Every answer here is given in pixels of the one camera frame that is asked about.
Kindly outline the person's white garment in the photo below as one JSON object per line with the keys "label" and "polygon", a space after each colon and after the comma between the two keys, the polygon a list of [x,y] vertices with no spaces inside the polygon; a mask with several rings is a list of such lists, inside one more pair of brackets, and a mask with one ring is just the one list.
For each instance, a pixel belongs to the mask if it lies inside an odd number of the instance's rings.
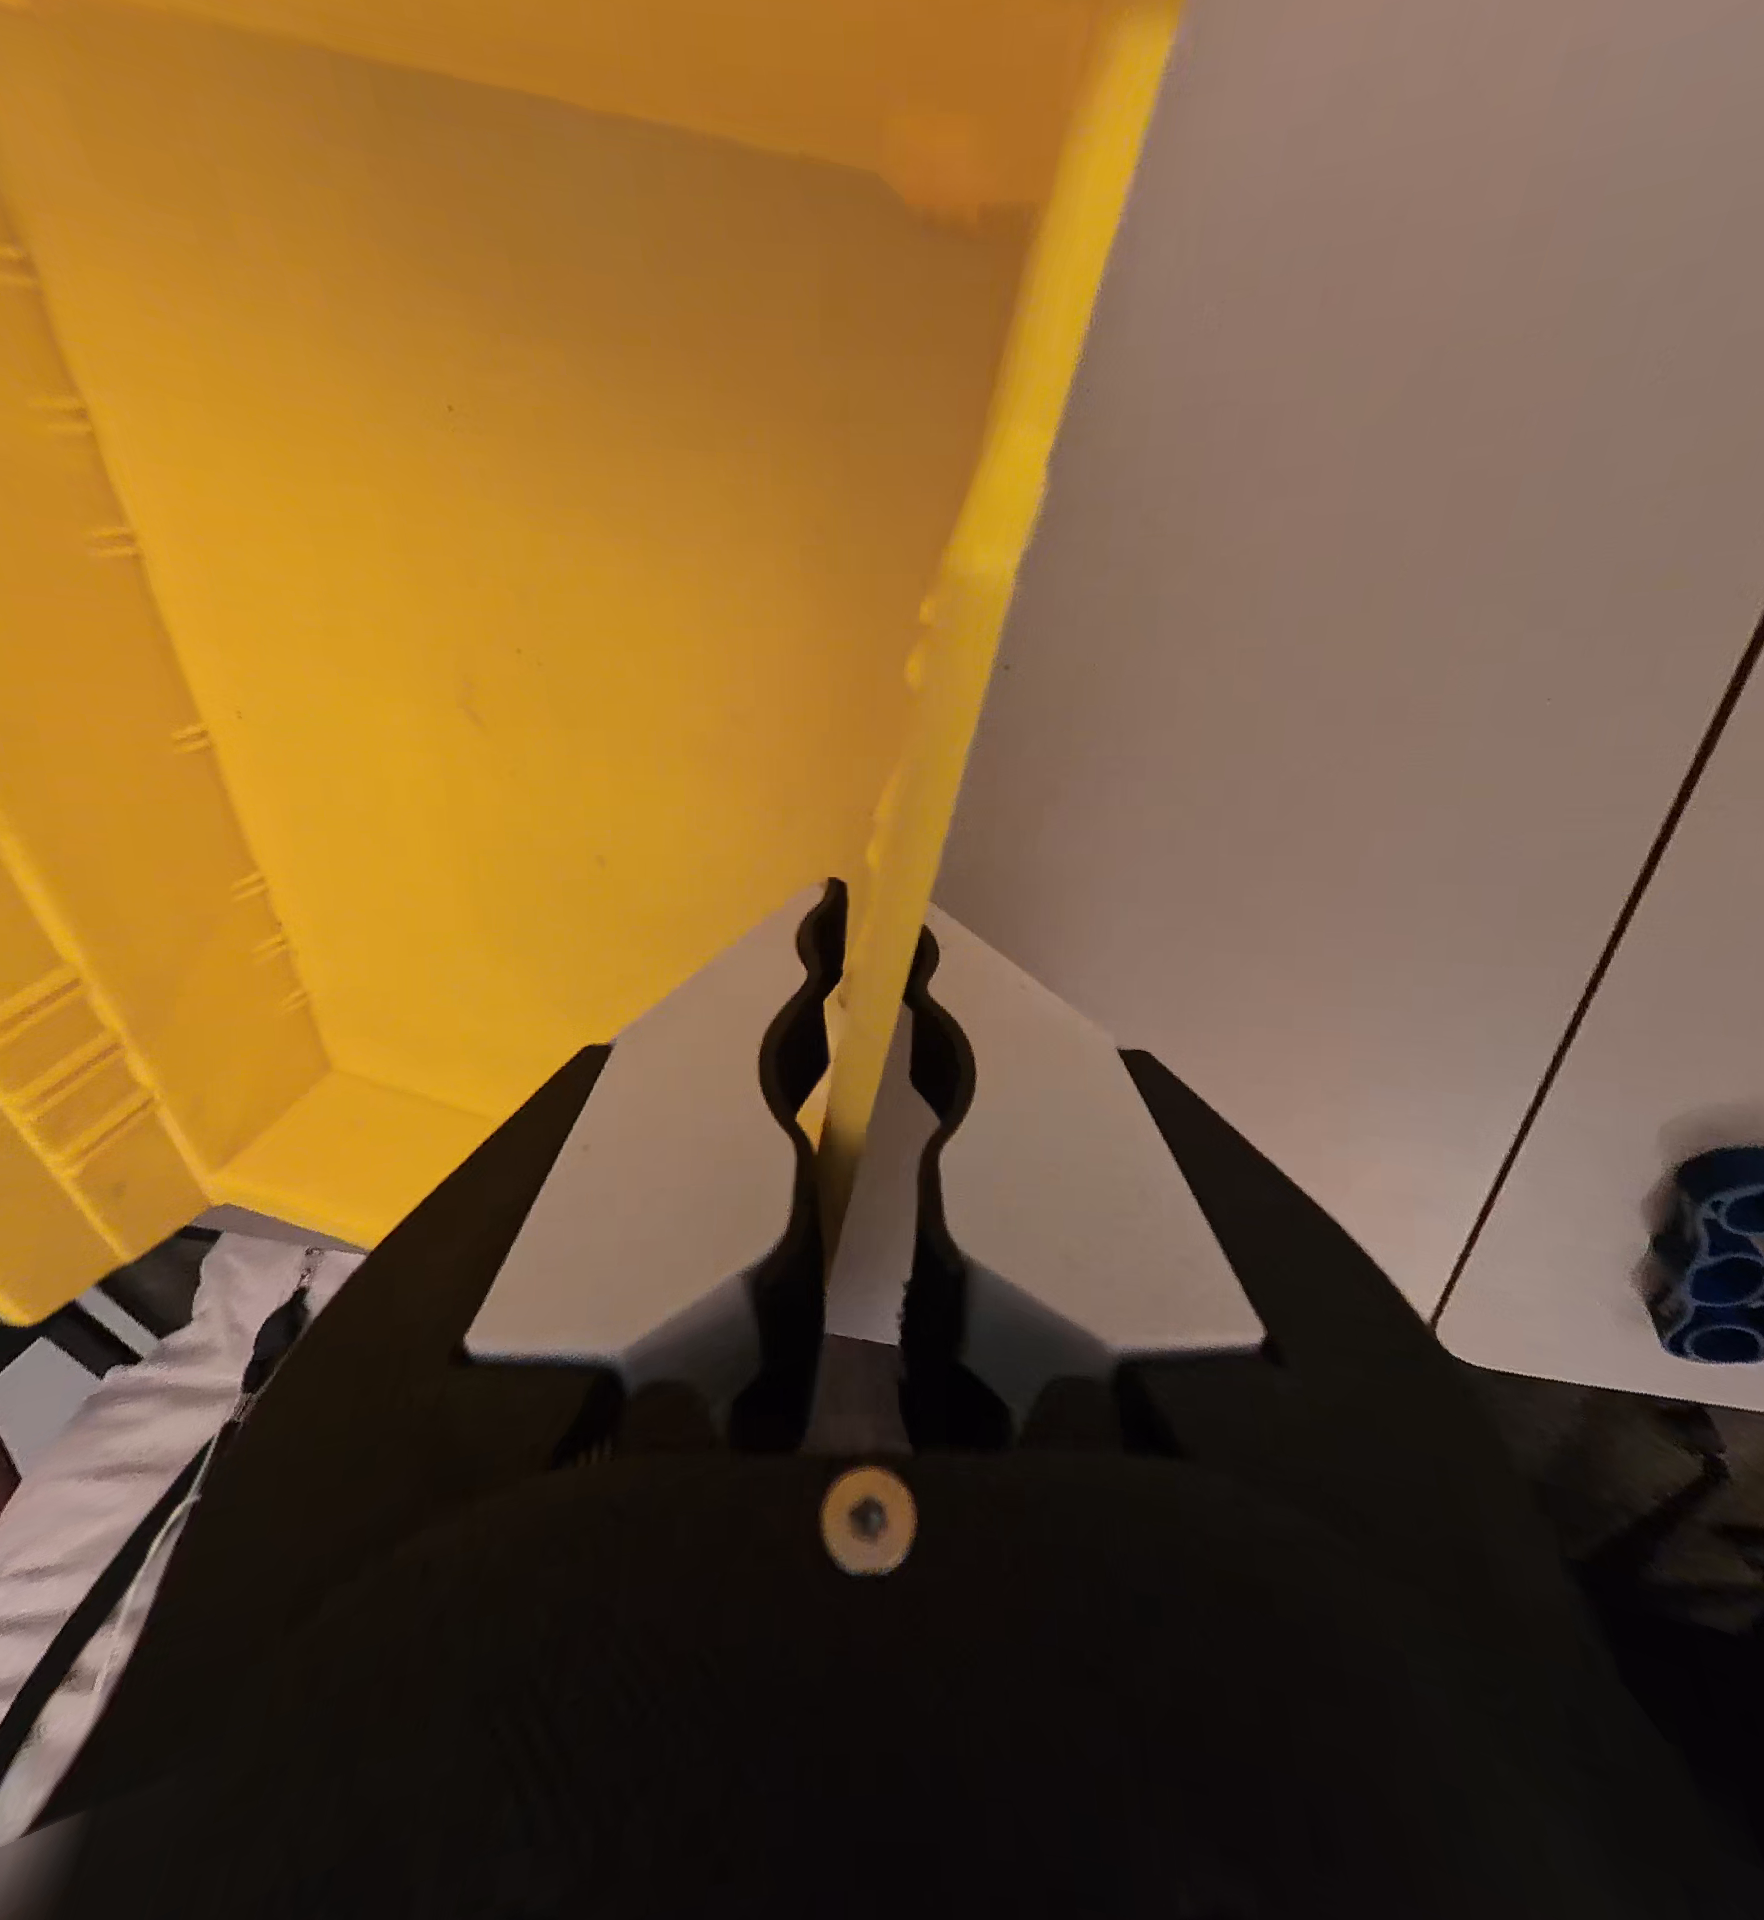
{"label": "person's white garment", "polygon": [[101,1720],[274,1314],[295,1330],[364,1255],[222,1234],[190,1323],[111,1371],[0,1514],[0,1844],[29,1829]]}

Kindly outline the black metal frame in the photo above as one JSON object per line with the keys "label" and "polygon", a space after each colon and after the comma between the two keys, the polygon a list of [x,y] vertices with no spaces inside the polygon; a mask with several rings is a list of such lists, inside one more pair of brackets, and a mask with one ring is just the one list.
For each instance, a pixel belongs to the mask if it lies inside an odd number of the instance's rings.
{"label": "black metal frame", "polygon": [[38,1348],[62,1356],[91,1379],[133,1366],[191,1322],[199,1270],[217,1237],[213,1227],[191,1223],[38,1322],[16,1323],[0,1316],[0,1379]]}

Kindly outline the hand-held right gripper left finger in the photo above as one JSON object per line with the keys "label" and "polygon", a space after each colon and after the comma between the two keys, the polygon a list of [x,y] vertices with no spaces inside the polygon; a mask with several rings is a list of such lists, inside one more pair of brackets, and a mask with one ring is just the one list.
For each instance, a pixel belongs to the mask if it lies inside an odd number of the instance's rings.
{"label": "hand-held right gripper left finger", "polygon": [[848,907],[840,877],[803,887],[605,1046],[469,1360],[683,1387],[733,1445],[799,1445],[825,1291],[802,1109],[827,1073]]}

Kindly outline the yellow plastic bin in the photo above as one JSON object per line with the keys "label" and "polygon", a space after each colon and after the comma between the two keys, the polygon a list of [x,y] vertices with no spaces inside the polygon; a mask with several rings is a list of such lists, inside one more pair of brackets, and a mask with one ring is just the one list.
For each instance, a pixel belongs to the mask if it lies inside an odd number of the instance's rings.
{"label": "yellow plastic bin", "polygon": [[0,1316],[892,1003],[1181,4],[0,4]]}

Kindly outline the blue tube holder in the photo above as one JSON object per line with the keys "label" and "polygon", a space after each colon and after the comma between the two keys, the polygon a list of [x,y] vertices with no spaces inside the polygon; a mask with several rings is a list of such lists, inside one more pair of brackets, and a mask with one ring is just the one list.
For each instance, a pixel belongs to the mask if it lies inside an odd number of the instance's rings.
{"label": "blue tube holder", "polygon": [[1699,1366],[1764,1361],[1764,1144],[1676,1163],[1648,1240],[1645,1304],[1662,1351]]}

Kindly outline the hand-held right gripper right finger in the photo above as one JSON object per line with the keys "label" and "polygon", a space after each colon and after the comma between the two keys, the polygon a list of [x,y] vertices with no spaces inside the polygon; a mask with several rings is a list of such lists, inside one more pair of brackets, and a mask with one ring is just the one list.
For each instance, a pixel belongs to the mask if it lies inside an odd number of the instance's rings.
{"label": "hand-held right gripper right finger", "polygon": [[1261,1319],[1102,1025],[937,907],[901,1008],[933,1119],[897,1316],[913,1447],[1006,1447],[1061,1379],[1259,1354]]}

